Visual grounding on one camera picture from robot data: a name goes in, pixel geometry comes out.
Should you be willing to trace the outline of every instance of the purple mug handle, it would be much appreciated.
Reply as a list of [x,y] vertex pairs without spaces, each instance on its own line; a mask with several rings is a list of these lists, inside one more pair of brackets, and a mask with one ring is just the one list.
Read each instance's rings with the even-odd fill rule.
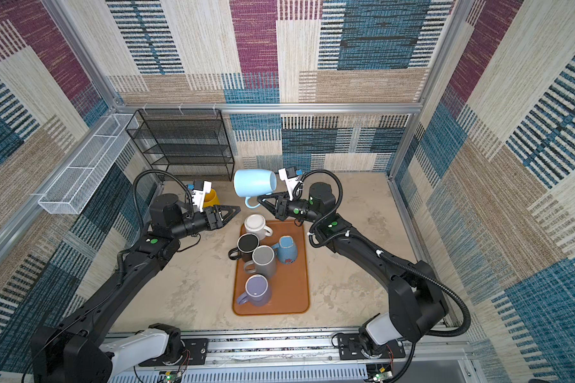
[[241,294],[238,298],[237,298],[237,304],[245,304],[249,302],[249,295],[247,295],[246,292],[244,292],[243,294]]

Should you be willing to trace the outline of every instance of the mug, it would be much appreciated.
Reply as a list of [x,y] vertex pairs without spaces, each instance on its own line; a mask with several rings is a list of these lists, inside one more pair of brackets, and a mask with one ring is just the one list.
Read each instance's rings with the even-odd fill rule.
[[264,169],[240,169],[234,173],[234,191],[239,197],[245,198],[245,205],[254,209],[260,206],[249,204],[249,198],[258,195],[270,194],[277,187],[277,177],[271,170]]
[[273,235],[273,229],[266,226],[266,219],[261,214],[252,214],[245,219],[247,233],[255,234],[260,241]]
[[243,268],[248,274],[262,274],[269,280],[277,272],[275,250],[265,244],[258,246],[253,250],[251,261],[246,262]]
[[245,282],[245,292],[237,298],[237,304],[250,302],[254,306],[263,306],[268,303],[272,292],[264,275],[252,275]]
[[284,265],[289,265],[298,258],[298,247],[289,235],[279,238],[272,248],[277,250],[277,259]]
[[253,251],[260,245],[260,240],[257,239],[255,234],[245,233],[238,237],[237,247],[228,252],[228,258],[232,260],[243,259],[243,261],[251,261]]
[[210,192],[205,194],[205,201],[202,203],[203,208],[207,208],[209,206],[219,205],[219,198],[217,198],[217,193],[215,189],[211,189]]

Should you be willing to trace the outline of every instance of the purple mug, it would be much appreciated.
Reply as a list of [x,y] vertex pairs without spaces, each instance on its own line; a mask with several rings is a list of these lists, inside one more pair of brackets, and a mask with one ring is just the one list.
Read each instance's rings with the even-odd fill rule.
[[250,302],[254,306],[263,306],[268,303],[271,295],[266,277],[260,274],[252,275],[245,282],[245,292],[237,298],[237,304]]

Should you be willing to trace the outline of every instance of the black mounting plate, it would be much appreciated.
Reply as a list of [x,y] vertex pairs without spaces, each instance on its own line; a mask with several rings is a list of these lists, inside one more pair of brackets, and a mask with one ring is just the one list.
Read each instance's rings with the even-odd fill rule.
[[[338,333],[336,336],[338,341],[338,354],[341,360],[355,360],[355,359],[367,359],[362,353],[362,347],[360,345],[360,339],[357,333],[354,334],[344,334]],[[395,340],[386,343],[388,347],[392,350],[394,359],[404,358],[405,348],[399,346],[399,343]],[[387,348],[383,349],[381,354],[382,359],[390,359],[390,353]]]
[[[201,366],[205,364],[207,360],[207,346],[209,343],[209,339],[207,338],[188,338],[188,339],[181,339],[183,342],[183,355],[186,354],[186,350],[189,350],[189,365],[190,366]],[[179,359],[175,364],[172,366],[175,367],[175,370],[179,367],[182,363],[183,359]],[[147,359],[146,361],[138,364],[141,367],[155,367],[155,366],[164,366],[168,367],[167,364],[164,364],[164,361],[161,357],[155,359]]]

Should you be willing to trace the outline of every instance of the black mug handle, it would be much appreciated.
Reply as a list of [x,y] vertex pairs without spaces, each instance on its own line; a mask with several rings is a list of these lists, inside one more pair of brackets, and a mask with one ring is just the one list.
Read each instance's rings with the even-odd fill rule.
[[228,258],[230,258],[230,259],[232,259],[232,260],[239,260],[239,259],[241,259],[241,252],[240,252],[240,250],[239,250],[238,248],[234,248],[234,249],[230,250],[230,251],[228,252]]

